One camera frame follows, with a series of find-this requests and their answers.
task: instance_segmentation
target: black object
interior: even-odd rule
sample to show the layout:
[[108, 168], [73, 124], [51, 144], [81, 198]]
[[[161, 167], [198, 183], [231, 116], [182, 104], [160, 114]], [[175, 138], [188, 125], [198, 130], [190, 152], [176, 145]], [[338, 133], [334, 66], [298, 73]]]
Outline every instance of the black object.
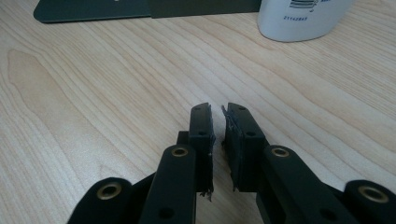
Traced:
[[260, 0], [40, 0], [35, 19], [43, 23], [164, 18], [257, 12]]
[[214, 142], [210, 105], [193, 107], [189, 131], [178, 133], [155, 174], [134, 185], [114, 177], [97, 182], [68, 223], [194, 223], [195, 193], [213, 192]]
[[[257, 192], [265, 224], [396, 223], [396, 195], [367, 180], [354, 180], [342, 192], [323, 184], [291, 149], [270, 146], [250, 112], [223, 107], [223, 142], [233, 187]], [[191, 110], [190, 129], [163, 153], [155, 174], [131, 185], [108, 178], [93, 185], [69, 223], [194, 223], [196, 192], [213, 192], [215, 141], [208, 103]]]
[[265, 224], [396, 223], [396, 195], [390, 190], [366, 180], [347, 183], [344, 192], [329, 187], [294, 151], [270, 146], [245, 107], [228, 104], [223, 113], [233, 185], [257, 192]]

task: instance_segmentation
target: white container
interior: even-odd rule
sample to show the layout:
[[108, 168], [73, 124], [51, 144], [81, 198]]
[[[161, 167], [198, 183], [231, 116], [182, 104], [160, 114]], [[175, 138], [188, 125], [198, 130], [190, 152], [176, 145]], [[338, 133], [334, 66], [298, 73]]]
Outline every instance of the white container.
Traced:
[[344, 16], [354, 0], [262, 0], [260, 32], [282, 42], [326, 35]]

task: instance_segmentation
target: white bottle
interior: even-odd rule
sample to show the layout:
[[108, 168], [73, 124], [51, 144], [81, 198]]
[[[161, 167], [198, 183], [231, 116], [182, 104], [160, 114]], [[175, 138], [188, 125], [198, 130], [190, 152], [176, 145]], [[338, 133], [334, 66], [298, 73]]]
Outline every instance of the white bottle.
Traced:
[[262, 0], [260, 32], [277, 41], [292, 42], [326, 35], [354, 0]]

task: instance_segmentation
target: screw hole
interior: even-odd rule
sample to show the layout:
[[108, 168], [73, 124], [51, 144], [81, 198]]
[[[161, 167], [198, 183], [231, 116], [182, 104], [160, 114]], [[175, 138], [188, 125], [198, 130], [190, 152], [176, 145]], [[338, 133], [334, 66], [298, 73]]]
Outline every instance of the screw hole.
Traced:
[[389, 201], [389, 197], [379, 189], [375, 189], [369, 186], [360, 186], [358, 188], [358, 191], [366, 199], [375, 203], [387, 203]]
[[162, 208], [158, 213], [160, 219], [170, 219], [175, 215], [175, 211], [172, 208]]
[[329, 209], [320, 209], [319, 210], [320, 214], [322, 215], [322, 217], [326, 218], [329, 221], [336, 221], [337, 220], [337, 216], [335, 215], [334, 212], [332, 212]]
[[121, 189], [122, 186], [120, 183], [111, 182], [99, 188], [96, 192], [96, 196], [100, 200], [109, 200], [119, 195], [121, 193]]
[[280, 147], [276, 147], [273, 148], [271, 150], [271, 152], [278, 157], [288, 157], [289, 156], [289, 152], [286, 149], [280, 148]]
[[187, 155], [189, 153], [189, 151], [185, 148], [175, 148], [172, 150], [172, 155], [175, 157], [183, 157], [185, 155]]

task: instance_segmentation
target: wooden table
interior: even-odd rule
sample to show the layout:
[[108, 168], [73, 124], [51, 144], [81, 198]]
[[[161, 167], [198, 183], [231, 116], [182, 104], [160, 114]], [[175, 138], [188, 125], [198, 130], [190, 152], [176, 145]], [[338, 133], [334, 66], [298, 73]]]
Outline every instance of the wooden table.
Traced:
[[228, 102], [323, 182], [396, 192], [394, 0], [358, 0], [330, 34], [289, 44], [257, 13], [46, 25], [37, 2], [0, 2], [0, 223], [65, 223], [95, 182], [152, 174], [204, 102], [215, 193], [197, 223], [262, 222], [221, 150]]

